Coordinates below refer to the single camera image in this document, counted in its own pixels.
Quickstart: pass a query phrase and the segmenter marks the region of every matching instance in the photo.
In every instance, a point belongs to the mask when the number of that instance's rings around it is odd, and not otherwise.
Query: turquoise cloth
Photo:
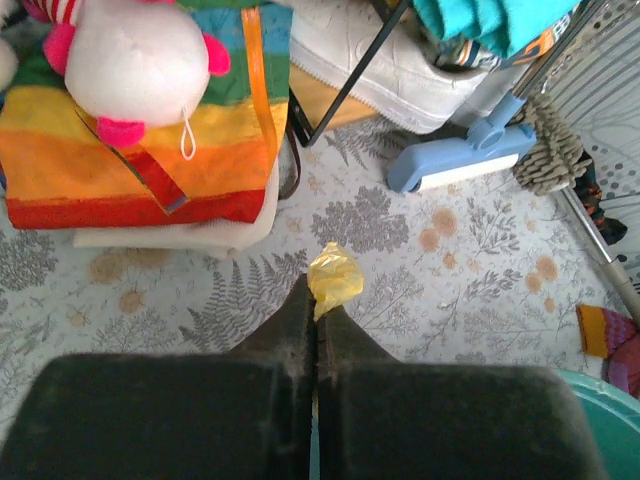
[[[441,41],[476,40],[509,58],[549,28],[576,0],[413,0],[422,23]]]

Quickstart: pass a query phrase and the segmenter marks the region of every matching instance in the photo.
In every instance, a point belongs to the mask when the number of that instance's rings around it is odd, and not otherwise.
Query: chenille mop head
[[[521,123],[534,127],[538,141],[513,167],[520,185],[540,196],[574,187],[575,179],[585,174],[591,160],[580,160],[583,152],[580,139],[554,108],[549,95],[530,96],[511,121]]]

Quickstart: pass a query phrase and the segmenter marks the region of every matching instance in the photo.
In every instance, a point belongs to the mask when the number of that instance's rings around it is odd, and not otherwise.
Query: metal pole
[[[636,292],[629,275],[620,261],[609,252],[607,242],[602,238],[598,228],[587,214],[582,202],[573,189],[569,187],[563,188],[559,193],[560,198],[569,207],[569,210],[571,210],[584,229],[589,241],[588,247],[600,264],[602,273],[615,287],[617,293],[622,298],[622,302],[625,307],[627,307],[631,318],[638,329],[640,329],[640,295]]]

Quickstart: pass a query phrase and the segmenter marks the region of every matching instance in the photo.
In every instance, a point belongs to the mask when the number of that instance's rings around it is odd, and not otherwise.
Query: pink plush ear
[[[104,143],[115,148],[133,147],[144,137],[146,126],[142,122],[119,122],[100,117],[96,134]]]
[[[203,33],[204,44],[209,52],[209,73],[221,77],[231,70],[231,55],[227,47],[213,35]]]
[[[69,50],[76,34],[76,27],[72,25],[56,25],[44,41],[44,56],[53,70],[64,75],[67,71]]]

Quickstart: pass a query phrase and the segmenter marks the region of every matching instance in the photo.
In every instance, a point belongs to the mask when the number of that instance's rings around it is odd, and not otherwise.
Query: white plush toy
[[[16,10],[14,0],[0,0],[0,28],[11,14]],[[0,92],[7,89],[18,69],[18,58],[9,42],[0,38]]]
[[[47,60],[96,118],[107,145],[135,145],[148,127],[185,122],[190,132],[209,75],[230,70],[224,45],[203,34],[175,0],[23,1],[31,15],[54,23],[44,43]],[[183,155],[192,156],[184,138]]]

